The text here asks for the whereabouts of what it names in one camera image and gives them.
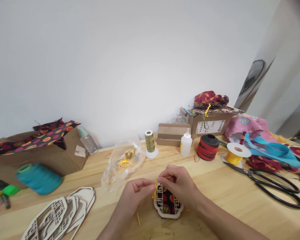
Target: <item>label on box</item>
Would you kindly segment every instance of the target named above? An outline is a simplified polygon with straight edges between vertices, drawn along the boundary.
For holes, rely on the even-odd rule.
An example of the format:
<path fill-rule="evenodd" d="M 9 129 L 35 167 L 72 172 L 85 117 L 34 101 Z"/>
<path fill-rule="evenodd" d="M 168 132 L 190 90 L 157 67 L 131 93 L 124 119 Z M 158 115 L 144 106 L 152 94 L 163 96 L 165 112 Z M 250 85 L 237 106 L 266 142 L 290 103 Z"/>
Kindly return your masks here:
<path fill-rule="evenodd" d="M 217 133 L 221 132 L 221 129 L 224 125 L 226 120 L 219 120 L 219 121 L 207 121 L 206 127 L 208 125 L 208 129 L 204 128 L 204 122 L 198 122 L 197 131 L 196 133 Z"/>
<path fill-rule="evenodd" d="M 77 145 L 74 155 L 79 157 L 86 157 L 86 149 Z"/>

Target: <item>pink bag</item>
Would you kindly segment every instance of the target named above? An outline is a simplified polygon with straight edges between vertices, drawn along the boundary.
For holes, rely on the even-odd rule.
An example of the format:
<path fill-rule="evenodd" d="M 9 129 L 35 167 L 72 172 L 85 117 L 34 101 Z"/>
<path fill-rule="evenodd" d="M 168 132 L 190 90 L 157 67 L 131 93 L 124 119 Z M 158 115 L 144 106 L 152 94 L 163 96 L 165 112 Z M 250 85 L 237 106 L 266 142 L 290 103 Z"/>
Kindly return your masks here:
<path fill-rule="evenodd" d="M 232 117 L 224 135 L 230 142 L 240 143 L 243 132 L 250 134 L 250 140 L 261 135 L 261 137 L 268 142 L 277 142 L 270 134 L 266 120 L 245 113 Z"/>

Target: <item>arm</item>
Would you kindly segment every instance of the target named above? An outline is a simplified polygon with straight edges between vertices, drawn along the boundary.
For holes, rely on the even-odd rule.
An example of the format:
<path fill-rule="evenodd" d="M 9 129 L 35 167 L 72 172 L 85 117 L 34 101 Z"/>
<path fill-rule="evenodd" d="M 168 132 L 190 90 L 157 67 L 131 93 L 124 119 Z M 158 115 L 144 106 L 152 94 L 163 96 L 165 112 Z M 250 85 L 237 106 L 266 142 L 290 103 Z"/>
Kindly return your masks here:
<path fill-rule="evenodd" d="M 155 190 L 154 182 L 139 178 L 127 182 L 118 204 L 97 240 L 119 240 L 130 226 L 138 206 Z"/>
<path fill-rule="evenodd" d="M 168 165 L 166 170 L 159 175 L 157 181 L 169 189 L 182 204 L 196 211 L 220 239 L 268 239 L 205 197 L 184 167 Z"/>

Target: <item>teal thread spool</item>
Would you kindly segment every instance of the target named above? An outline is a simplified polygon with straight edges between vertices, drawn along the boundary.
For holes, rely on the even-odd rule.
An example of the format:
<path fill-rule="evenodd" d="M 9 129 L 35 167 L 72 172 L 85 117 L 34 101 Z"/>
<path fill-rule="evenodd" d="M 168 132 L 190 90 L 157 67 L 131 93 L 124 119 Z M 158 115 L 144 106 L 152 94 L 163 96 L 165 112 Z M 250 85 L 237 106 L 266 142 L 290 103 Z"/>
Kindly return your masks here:
<path fill-rule="evenodd" d="M 62 182 L 62 177 L 38 163 L 23 166 L 16 177 L 39 195 L 53 192 Z"/>

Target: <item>fan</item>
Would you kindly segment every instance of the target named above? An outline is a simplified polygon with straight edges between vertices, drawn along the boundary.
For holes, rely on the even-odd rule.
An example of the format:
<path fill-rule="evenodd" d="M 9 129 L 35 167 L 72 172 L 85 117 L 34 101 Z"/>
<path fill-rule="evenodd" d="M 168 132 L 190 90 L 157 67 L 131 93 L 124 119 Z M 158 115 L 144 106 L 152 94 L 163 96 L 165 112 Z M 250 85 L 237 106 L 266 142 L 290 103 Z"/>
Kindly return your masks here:
<path fill-rule="evenodd" d="M 266 63 L 263 60 L 256 60 L 252 63 L 249 70 L 248 76 L 244 81 L 242 89 L 239 93 L 235 108 L 240 108 L 241 104 L 247 99 L 252 93 L 254 93 L 259 88 L 259 83 L 261 82 L 260 75 L 265 69 Z"/>

